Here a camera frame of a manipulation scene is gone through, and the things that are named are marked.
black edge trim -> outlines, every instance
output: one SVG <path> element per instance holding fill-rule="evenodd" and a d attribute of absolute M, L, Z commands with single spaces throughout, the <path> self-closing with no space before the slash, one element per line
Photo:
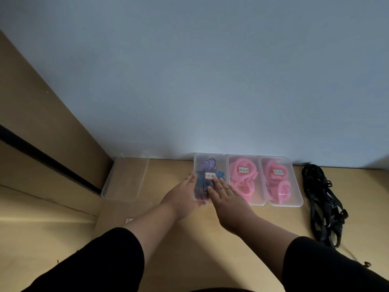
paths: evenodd
<path fill-rule="evenodd" d="M 101 189 L 0 125 L 0 140 L 100 196 Z"/>

black harness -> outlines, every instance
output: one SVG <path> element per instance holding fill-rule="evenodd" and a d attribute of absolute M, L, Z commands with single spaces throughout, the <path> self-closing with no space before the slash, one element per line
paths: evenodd
<path fill-rule="evenodd" d="M 348 213 L 329 189 L 332 183 L 327 180 L 319 166 L 307 164 L 302 174 L 304 192 L 311 204 L 311 229 L 315 239 L 328 247 L 337 248 L 340 246 L 343 224 Z M 332 232 L 337 237 L 335 245 L 331 238 Z"/>

label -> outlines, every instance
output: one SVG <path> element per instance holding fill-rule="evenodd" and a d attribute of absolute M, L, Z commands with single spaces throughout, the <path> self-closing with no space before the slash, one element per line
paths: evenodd
<path fill-rule="evenodd" d="M 250 173 L 249 167 L 238 167 L 239 173 Z"/>
<path fill-rule="evenodd" d="M 273 169 L 274 175 L 285 175 L 282 169 Z"/>
<path fill-rule="evenodd" d="M 213 179 L 215 176 L 216 176 L 216 173 L 213 173 L 213 172 L 206 172 L 204 174 L 205 179 Z"/>

black shirt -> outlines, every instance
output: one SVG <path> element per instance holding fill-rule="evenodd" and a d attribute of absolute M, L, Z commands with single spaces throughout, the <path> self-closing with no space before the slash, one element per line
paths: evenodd
<path fill-rule="evenodd" d="M 144 256 L 138 239 L 118 227 L 38 277 L 24 291 L 137 291 Z M 298 237 L 288 247 L 282 283 L 286 291 L 389 291 L 389 282 L 318 242 Z M 201 291 L 247 291 L 214 288 Z"/>

person's left hand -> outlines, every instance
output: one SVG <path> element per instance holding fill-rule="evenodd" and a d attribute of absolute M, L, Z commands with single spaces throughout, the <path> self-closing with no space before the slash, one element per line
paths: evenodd
<path fill-rule="evenodd" d="M 206 204 L 205 201 L 195 201 L 194 192 L 197 182 L 197 175 L 193 171 L 174 188 L 172 188 L 162 199 L 161 204 L 172 206 L 176 219 L 180 220 L 187 217 L 197 207 Z"/>

